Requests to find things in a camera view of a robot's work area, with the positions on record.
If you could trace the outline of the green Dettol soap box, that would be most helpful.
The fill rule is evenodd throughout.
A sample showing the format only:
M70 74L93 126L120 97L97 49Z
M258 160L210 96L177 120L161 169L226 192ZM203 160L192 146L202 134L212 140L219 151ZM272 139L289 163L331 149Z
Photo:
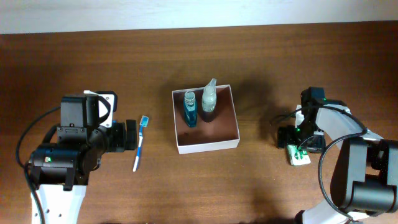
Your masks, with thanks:
M292 166L302 166L311 163L308 152L299 150L296 145L288 144L287 152Z

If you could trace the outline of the teal mouthwash bottle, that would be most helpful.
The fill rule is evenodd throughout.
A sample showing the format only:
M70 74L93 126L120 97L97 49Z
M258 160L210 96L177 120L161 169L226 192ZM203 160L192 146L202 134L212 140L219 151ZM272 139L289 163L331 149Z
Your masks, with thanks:
M183 108L186 124L194 128L197 125L197 101L193 91L184 94Z

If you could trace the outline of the clear dark spray bottle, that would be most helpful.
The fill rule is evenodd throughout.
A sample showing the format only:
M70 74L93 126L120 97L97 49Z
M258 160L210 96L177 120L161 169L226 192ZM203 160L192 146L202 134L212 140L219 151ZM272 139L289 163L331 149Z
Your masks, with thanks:
M204 122L211 122L215 117L216 108L216 79L212 78L209 84L207 84L203 89L203 94L201 98L202 106L202 119Z

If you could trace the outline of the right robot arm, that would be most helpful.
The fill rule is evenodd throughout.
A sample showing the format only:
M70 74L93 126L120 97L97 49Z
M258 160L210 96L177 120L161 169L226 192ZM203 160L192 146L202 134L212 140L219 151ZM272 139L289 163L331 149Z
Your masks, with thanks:
M397 141L384 139L351 114L341 100L309 87L301 103L271 123L294 118L277 131L279 148L294 147L293 163L319 153L318 183L323 201L296 214L294 223L362 223L397 211Z

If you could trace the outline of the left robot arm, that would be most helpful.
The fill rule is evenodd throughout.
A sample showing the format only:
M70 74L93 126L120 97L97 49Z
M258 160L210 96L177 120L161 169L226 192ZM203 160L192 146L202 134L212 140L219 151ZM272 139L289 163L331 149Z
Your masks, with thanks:
M32 223L76 223L90 173L100 168L102 155L136 149L136 121L111 124L57 124L45 135L27 163Z

